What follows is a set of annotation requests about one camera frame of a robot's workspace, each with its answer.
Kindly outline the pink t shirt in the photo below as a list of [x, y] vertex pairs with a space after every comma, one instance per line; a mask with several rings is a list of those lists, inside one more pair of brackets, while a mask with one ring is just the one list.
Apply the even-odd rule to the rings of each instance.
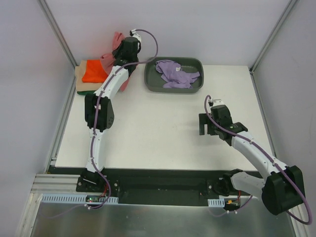
[[112, 68], [114, 66], [115, 58], [113, 56], [113, 51], [115, 51], [115, 50], [117, 50], [119, 48], [121, 42], [124, 39], [125, 39], [125, 36], [124, 36], [123, 33], [115, 32], [114, 33], [114, 37], [113, 37], [113, 41], [112, 41], [112, 51], [109, 52], [109, 53], [103, 54], [100, 57], [101, 66], [102, 66], [103, 70], [105, 71], [107, 77], [111, 73]]

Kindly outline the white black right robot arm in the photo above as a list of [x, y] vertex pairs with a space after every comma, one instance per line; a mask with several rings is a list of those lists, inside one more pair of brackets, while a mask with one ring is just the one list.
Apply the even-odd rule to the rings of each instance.
[[273, 215], [306, 204], [302, 171], [289, 166], [263, 149], [240, 122], [233, 122], [229, 108], [220, 99], [206, 96], [204, 114], [199, 114], [199, 133], [218, 136], [240, 152], [259, 172], [260, 177], [234, 169], [223, 175], [214, 185], [214, 192], [233, 195], [244, 191], [259, 198]]

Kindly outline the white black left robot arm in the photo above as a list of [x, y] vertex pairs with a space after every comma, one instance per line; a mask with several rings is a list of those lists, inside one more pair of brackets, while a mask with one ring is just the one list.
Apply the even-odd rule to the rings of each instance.
[[111, 100], [119, 89], [128, 82], [138, 64], [141, 50], [141, 37], [131, 33], [113, 51], [114, 66], [101, 87], [84, 98], [84, 118], [89, 128], [89, 157], [83, 172], [78, 178], [76, 191], [103, 192], [107, 190], [106, 181], [100, 176], [104, 168], [100, 161], [104, 152], [106, 131], [114, 123], [115, 115]]

